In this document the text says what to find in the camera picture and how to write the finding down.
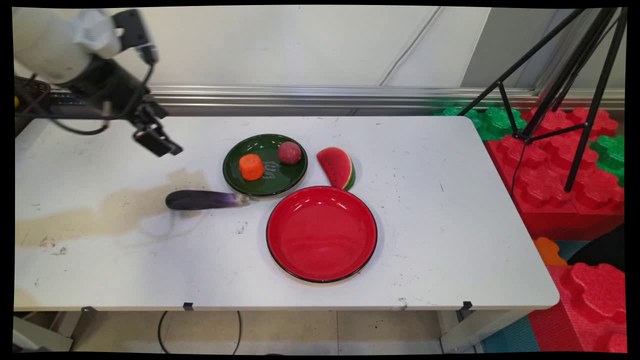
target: red fruit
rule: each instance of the red fruit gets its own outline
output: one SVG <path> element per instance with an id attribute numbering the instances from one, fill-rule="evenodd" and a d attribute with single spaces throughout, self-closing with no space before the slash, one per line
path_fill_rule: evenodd
<path id="1" fill-rule="evenodd" d="M 278 148 L 278 157 L 283 163 L 293 165 L 302 158 L 302 151 L 295 143 L 284 142 Z"/>

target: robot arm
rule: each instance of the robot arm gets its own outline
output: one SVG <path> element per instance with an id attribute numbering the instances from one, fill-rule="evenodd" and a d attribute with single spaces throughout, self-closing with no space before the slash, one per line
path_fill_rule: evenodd
<path id="1" fill-rule="evenodd" d="M 136 128 L 134 140 L 157 156 L 182 152 L 158 121 L 168 113 L 151 98 L 146 87 L 157 51 L 137 10 L 109 16 L 101 9 L 82 9 L 73 21 L 43 8 L 12 8 L 12 13 L 13 56 L 18 62 L 48 82 L 69 89 L 89 107 L 97 111 L 111 108 L 115 114 L 89 119 L 128 120 Z M 116 34 L 118 28 L 124 29 L 122 36 Z M 149 65 L 142 82 L 111 59 L 130 47 L 135 47 Z M 17 115 L 87 119 L 46 114 L 39 106 L 34 108 L 38 113 Z"/>

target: watermelon slice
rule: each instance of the watermelon slice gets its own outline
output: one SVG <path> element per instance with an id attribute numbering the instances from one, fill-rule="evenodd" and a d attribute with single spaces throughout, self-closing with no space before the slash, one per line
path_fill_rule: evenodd
<path id="1" fill-rule="evenodd" d="M 356 181 L 356 169 L 349 155 L 337 147 L 328 147 L 316 155 L 329 183 L 334 188 L 349 190 Z"/>

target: eggplant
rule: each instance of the eggplant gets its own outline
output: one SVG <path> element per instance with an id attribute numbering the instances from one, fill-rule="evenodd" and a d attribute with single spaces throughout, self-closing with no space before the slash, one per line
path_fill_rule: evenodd
<path id="1" fill-rule="evenodd" d="M 233 208 L 249 201 L 249 197 L 234 193 L 179 190 L 166 196 L 164 203 L 173 210 L 204 210 Z"/>

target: white table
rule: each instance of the white table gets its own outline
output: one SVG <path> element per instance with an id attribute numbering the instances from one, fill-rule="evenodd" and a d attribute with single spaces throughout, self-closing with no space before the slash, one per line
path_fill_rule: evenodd
<path id="1" fill-rule="evenodd" d="M 68 123 L 90 129 L 95 122 Z M 184 148 L 155 157 L 113 122 L 79 136 L 36 120 L 15 140 L 14 311 L 257 309 L 477 310 L 442 337 L 454 352 L 559 294 L 464 117 L 170 117 Z M 271 258 L 265 227 L 284 195 L 249 206 L 170 211 L 178 189 L 231 192 L 240 140 L 279 133 L 308 154 L 294 189 L 328 184 L 316 153 L 352 157 L 351 192 L 371 209 L 378 246 L 346 280 L 313 284 Z"/>

